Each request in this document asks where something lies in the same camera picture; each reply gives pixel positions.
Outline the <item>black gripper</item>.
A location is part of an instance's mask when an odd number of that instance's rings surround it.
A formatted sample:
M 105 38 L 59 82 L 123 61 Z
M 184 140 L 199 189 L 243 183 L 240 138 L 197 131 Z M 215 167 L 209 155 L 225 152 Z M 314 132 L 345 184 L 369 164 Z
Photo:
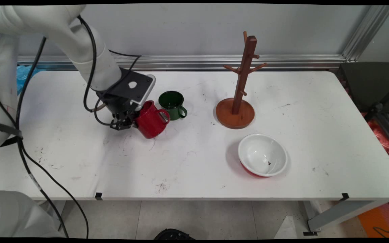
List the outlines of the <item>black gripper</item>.
M 108 93 L 104 95 L 104 103 L 112 113 L 113 120 L 111 120 L 109 125 L 111 129 L 121 131 L 138 128 L 135 119 L 138 119 L 144 114 L 144 111 L 138 108 L 139 105 L 137 103 L 133 103 L 130 99 Z

